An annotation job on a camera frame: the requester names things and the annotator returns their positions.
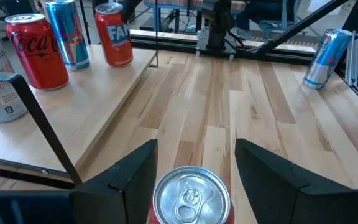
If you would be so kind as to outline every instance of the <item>coca-cola logo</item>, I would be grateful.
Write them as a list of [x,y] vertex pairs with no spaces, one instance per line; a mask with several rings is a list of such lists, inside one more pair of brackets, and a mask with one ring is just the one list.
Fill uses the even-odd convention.
[[19,55],[20,57],[44,57],[49,55],[48,48],[51,48],[53,53],[58,52],[53,34],[26,39],[21,31],[17,31],[11,34],[11,42],[18,52],[24,53],[24,55]]

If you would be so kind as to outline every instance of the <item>wooden shelf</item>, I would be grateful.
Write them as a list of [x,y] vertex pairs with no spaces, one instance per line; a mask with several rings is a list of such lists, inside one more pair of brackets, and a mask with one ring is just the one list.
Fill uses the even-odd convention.
[[[124,68],[109,66],[100,45],[88,47],[90,68],[69,72],[70,82],[55,91],[32,92],[72,163],[79,167],[155,57],[134,49]],[[31,115],[0,124],[0,160],[64,171]]]

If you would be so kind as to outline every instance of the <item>fanta logo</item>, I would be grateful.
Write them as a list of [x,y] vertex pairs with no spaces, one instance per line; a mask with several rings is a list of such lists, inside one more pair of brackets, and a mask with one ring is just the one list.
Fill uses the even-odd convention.
[[128,26],[123,24],[121,26],[107,25],[110,40],[113,44],[123,44],[128,40]]

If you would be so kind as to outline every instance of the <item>fanta can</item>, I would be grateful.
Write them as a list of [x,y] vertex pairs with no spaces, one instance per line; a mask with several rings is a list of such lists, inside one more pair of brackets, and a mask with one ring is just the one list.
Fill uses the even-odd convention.
[[96,6],[96,27],[109,65],[125,66],[132,61],[132,44],[127,24],[122,20],[122,4]]

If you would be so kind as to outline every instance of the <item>blue and silver can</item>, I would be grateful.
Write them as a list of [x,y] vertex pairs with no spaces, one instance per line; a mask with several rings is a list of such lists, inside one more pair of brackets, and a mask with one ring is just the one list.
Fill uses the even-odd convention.
[[66,68],[88,68],[90,60],[74,0],[46,0],[45,5]]
[[310,88],[322,88],[334,72],[336,65],[352,39],[352,33],[342,29],[328,29],[321,38],[303,84]]

